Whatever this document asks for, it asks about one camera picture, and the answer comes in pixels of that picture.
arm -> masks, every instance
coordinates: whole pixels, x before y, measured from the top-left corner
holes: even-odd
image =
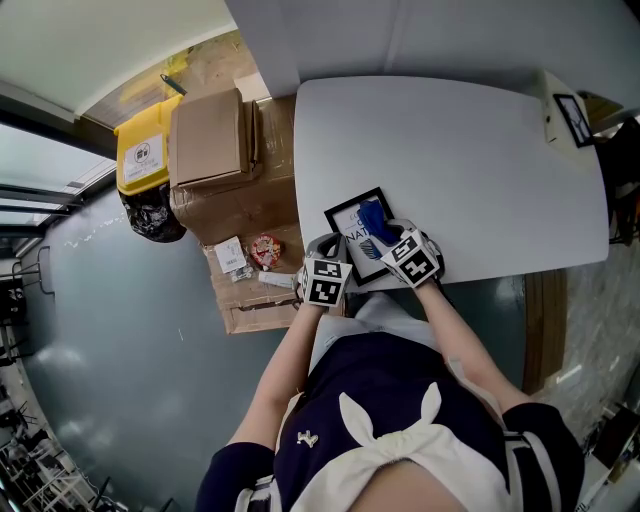
[[[301,304],[291,327],[271,357],[249,410],[229,444],[250,442],[275,449],[291,397],[307,380],[318,322],[325,308]]]
[[[476,334],[431,280],[415,289],[429,319],[443,358],[458,359],[465,376],[491,393],[502,413],[532,400],[498,369]]]

yellow bin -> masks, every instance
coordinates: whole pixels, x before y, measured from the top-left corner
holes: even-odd
[[[138,112],[113,133],[118,137],[118,190],[132,196],[169,181],[167,137],[180,94]]]

white bow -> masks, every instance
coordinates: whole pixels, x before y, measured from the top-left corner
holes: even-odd
[[[433,423],[441,404],[437,384],[427,389],[416,423],[377,439],[367,412],[346,393],[340,394],[339,401],[345,427],[361,447],[336,457],[316,473],[292,511],[346,511],[380,466],[400,459],[429,471],[469,511],[510,508],[504,477],[495,465],[461,443],[447,427]]]

yellow trash can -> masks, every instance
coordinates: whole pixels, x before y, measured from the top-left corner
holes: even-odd
[[[182,101],[176,95],[138,112],[118,126],[118,190],[126,196],[139,194],[169,181],[167,137],[171,112]]]
[[[156,103],[114,130],[120,200],[133,231],[154,242],[175,242],[186,232],[171,211],[167,170],[171,112],[181,101]]]

floor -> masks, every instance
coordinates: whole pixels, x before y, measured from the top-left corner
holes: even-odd
[[[165,245],[136,235],[115,190],[44,243],[45,286],[56,295],[27,288],[24,350],[37,351],[25,367],[49,424],[93,483],[111,476],[109,495],[133,510],[169,497],[192,510],[283,331],[225,335],[195,238]],[[522,278],[448,293],[518,384]]]
[[[563,368],[536,398],[581,440],[640,362],[640,244],[610,246],[606,261],[568,269],[567,287]]]

